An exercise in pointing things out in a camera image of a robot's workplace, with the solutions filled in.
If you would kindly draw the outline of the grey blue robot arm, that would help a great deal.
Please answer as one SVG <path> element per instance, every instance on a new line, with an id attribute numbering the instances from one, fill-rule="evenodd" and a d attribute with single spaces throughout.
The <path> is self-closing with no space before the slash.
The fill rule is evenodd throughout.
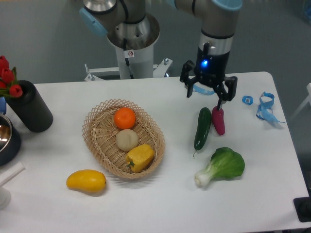
<path id="1" fill-rule="evenodd" d="M 183 64 L 180 81 L 191 96 L 200 83 L 217 94 L 217 107 L 235 97 L 237 78 L 225 75 L 242 1 L 173 0 L 175 9 L 202 22 L 196 61 Z M 154 76 L 154 44 L 160 28 L 143 0 L 86 0 L 79 14 L 88 28 L 115 47 L 122 79 Z"/>

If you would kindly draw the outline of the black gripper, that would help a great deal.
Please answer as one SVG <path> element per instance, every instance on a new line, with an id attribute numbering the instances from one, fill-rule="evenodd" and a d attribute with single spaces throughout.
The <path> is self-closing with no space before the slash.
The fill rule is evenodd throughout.
<path id="1" fill-rule="evenodd" d="M 232 101 L 236 95 L 238 78 L 236 76 L 225 77 L 225 69 L 229 58 L 229 52 L 221 55 L 210 55 L 212 45 L 206 42 L 203 49 L 198 49 L 196 65 L 191 60 L 186 61 L 182 66 L 180 82 L 187 88 L 187 98 L 193 93 L 193 86 L 197 77 L 190 78 L 190 72 L 194 70 L 198 75 L 198 82 L 212 88 L 219 97 L 217 110 L 227 101 Z"/>

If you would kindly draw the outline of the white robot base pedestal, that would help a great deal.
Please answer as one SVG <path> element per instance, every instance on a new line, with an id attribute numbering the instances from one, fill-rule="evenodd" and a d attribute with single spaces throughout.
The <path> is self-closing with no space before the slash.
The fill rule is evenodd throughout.
<path id="1" fill-rule="evenodd" d="M 159 35 L 159 23 L 149 13 L 137 24 L 124 22 L 107 34 L 108 41 L 115 48 L 122 80 L 154 76 L 154 44 Z"/>

